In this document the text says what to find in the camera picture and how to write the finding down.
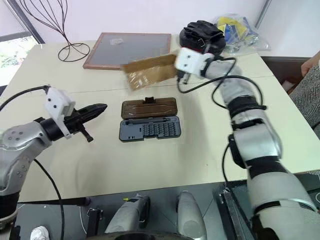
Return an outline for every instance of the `metal frame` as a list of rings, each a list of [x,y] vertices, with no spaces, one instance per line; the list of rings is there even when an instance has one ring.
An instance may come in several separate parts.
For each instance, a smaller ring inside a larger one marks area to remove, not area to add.
[[[258,29],[258,28],[260,27],[260,24],[262,23],[262,21],[263,21],[266,13],[267,13],[267,11],[268,11],[268,8],[269,8],[271,2],[272,2],[272,0],[265,0],[265,3],[264,3],[264,5],[263,5],[263,8],[262,8],[262,10],[261,10],[261,12],[260,12],[260,15],[259,15],[259,17],[258,17],[258,20],[256,21],[256,23],[255,23],[255,25],[254,25],[256,29]]]
[[[230,188],[246,185],[247,181],[240,180],[229,182]],[[223,230],[228,240],[253,240],[250,230],[241,216],[234,197],[229,191],[226,191],[225,185],[222,183],[219,190],[215,194],[216,204],[222,220]]]
[[[93,46],[92,51],[89,53],[86,58],[83,68],[84,69],[94,69],[94,70],[120,70],[122,69],[122,65],[117,64],[92,64],[91,59],[95,55],[98,46],[103,41],[104,37],[107,35],[117,35],[117,36],[167,36],[167,44],[166,44],[166,54],[170,53],[170,44],[171,44],[171,34],[167,33],[129,33],[129,32],[102,32]]]
[[[20,39],[20,38],[25,38],[25,37],[30,37],[32,36],[31,32],[29,31],[22,31],[22,32],[17,32],[5,36],[0,36],[0,42],[5,42],[5,41],[10,41],[13,39]]]
[[[88,227],[86,237],[94,237],[98,235],[99,222],[102,220],[103,211],[100,209],[91,209],[89,212]]]
[[[31,33],[34,39],[39,44],[45,44],[45,41],[41,38],[35,27],[32,25],[32,23],[29,21],[25,13],[22,11],[20,6],[16,2],[16,0],[4,0],[4,2],[10,8],[10,10],[12,11],[16,19],[20,22],[20,24]]]

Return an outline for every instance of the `floor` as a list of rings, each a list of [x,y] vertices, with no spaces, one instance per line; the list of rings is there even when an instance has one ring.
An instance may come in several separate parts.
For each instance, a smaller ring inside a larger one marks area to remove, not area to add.
[[[298,178],[308,191],[320,187],[320,178],[314,174],[299,174]],[[222,220],[219,214],[214,194],[221,187],[221,183],[208,183],[181,187],[170,187],[139,191],[141,195],[148,195],[151,199],[151,210],[147,230],[176,232],[176,197],[181,191],[189,191],[195,197],[207,230],[208,240],[225,240]],[[251,210],[245,186],[237,187],[235,190],[244,212],[250,217]],[[123,204],[123,198],[135,196],[136,192],[126,192],[111,195],[91,197],[89,206],[81,207],[81,214],[85,228],[88,224],[87,211],[89,208],[98,208],[104,211],[104,218],[100,222],[99,232],[103,233],[117,209]],[[315,201],[317,192],[310,196]],[[28,240],[33,228],[43,225],[50,233],[51,240],[60,239],[61,214],[58,205],[43,204],[19,204],[16,225],[21,226],[21,240]],[[65,205],[65,238],[68,240],[79,240],[85,238],[85,233],[80,221],[80,207]]]

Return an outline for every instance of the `plastic bag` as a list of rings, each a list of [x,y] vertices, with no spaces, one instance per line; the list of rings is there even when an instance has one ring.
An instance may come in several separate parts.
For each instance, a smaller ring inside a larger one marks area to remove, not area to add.
[[[213,23],[224,33],[225,53],[242,55],[271,50],[267,40],[258,33],[245,16],[226,14],[217,17]]]

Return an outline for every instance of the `white table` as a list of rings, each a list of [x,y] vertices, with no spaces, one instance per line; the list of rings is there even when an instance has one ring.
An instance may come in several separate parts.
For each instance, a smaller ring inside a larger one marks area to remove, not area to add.
[[[176,80],[131,91],[126,76],[115,70],[87,70],[85,60],[63,63],[57,58],[61,44],[38,45],[14,76],[0,103],[21,90],[50,84],[76,100],[76,108],[106,103],[98,118],[85,124],[94,141],[81,134],[60,139],[37,159],[51,173],[62,198],[79,198],[146,189],[222,182],[221,157],[232,132],[228,111],[211,101],[212,84],[181,94]],[[172,39],[172,50],[178,45]],[[283,143],[282,162],[293,173],[320,169],[320,141],[258,54],[238,58],[243,75],[262,89],[267,114]],[[188,87],[205,80],[193,77]],[[178,138],[119,140],[121,104],[145,97],[175,97],[182,134]],[[15,99],[0,113],[2,130],[47,118],[41,91]],[[230,180],[246,178],[246,171],[226,158]],[[32,164],[20,194],[22,201],[57,199],[47,177]]]

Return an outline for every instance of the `black cylinder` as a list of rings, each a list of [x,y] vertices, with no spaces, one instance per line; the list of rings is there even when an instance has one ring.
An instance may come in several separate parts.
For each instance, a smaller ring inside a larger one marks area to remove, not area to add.
[[[19,191],[10,195],[0,196],[0,219],[10,216],[17,208]]]
[[[265,110],[265,106],[260,106],[257,103],[257,100],[254,96],[239,96],[233,99],[229,104],[228,104],[228,110],[230,113],[231,119],[242,112],[252,110],[252,109],[263,109]]]
[[[64,134],[52,118],[41,121],[40,125],[51,141],[57,141],[64,136]]]

